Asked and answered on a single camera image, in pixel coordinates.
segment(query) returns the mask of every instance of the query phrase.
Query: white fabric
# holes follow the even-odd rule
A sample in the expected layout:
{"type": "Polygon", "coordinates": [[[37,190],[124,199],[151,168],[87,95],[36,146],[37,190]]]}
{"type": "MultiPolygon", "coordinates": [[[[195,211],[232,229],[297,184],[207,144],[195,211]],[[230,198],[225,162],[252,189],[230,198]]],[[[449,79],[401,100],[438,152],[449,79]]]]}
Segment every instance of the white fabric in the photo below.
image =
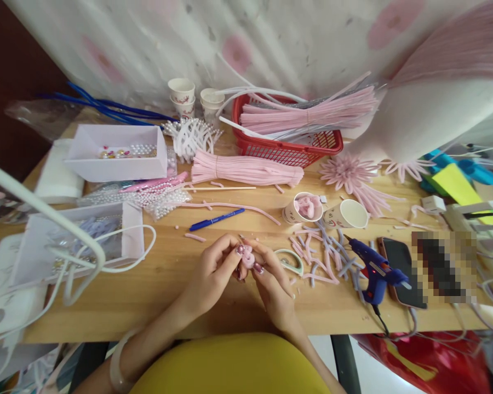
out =
{"type": "Polygon", "coordinates": [[[167,81],[304,98],[366,71],[388,77],[443,21],[480,0],[6,0],[70,79],[115,100],[168,103],[167,81]]]}

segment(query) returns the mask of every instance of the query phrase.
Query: red plastic bag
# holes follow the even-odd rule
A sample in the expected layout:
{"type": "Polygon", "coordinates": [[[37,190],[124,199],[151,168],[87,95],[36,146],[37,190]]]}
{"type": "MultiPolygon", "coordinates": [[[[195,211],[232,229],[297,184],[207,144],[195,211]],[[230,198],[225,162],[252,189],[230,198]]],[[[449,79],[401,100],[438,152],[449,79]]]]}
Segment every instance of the red plastic bag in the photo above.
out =
{"type": "MultiPolygon", "coordinates": [[[[453,338],[444,332],[424,335],[434,339],[453,338]]],[[[472,356],[479,342],[473,332],[468,332],[465,339],[448,343],[454,349],[418,336],[398,342],[372,334],[353,335],[353,338],[396,375],[428,394],[491,392],[483,352],[472,356]]]]}

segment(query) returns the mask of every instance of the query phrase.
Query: hot glue gun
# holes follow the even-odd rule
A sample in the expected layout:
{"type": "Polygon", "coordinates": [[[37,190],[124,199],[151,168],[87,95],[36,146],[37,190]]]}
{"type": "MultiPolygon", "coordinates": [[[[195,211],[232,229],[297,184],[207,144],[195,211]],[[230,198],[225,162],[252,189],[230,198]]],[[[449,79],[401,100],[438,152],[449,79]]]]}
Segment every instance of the hot glue gun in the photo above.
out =
{"type": "Polygon", "coordinates": [[[352,251],[365,263],[362,274],[369,279],[367,289],[362,291],[365,301],[371,305],[381,304],[387,285],[403,285],[407,289],[411,289],[409,278],[399,269],[392,269],[383,256],[361,241],[347,235],[345,238],[349,240],[352,251]]]}

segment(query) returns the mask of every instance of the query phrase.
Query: fingernail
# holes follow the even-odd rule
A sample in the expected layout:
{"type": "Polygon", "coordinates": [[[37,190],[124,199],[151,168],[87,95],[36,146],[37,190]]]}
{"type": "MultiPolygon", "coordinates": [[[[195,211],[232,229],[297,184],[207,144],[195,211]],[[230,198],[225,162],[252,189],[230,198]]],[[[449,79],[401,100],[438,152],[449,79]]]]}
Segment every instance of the fingernail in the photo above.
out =
{"type": "Polygon", "coordinates": [[[236,253],[240,256],[243,255],[243,252],[245,251],[245,246],[244,245],[239,245],[237,248],[236,248],[236,253]]]}
{"type": "Polygon", "coordinates": [[[265,269],[259,264],[259,263],[254,263],[254,269],[257,271],[258,274],[262,274],[265,272],[265,269]]]}

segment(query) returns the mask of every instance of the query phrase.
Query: yellow foam sheet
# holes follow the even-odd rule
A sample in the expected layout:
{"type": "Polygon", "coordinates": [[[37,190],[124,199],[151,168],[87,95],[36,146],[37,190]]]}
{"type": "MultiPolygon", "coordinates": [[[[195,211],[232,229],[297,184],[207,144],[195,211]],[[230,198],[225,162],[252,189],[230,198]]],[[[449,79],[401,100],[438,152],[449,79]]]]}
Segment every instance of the yellow foam sheet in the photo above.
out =
{"type": "MultiPolygon", "coordinates": [[[[455,163],[449,164],[446,168],[436,173],[433,176],[433,180],[460,205],[484,202],[455,163]]],[[[479,220],[484,224],[493,224],[493,216],[486,216],[479,218],[479,220]]]]}

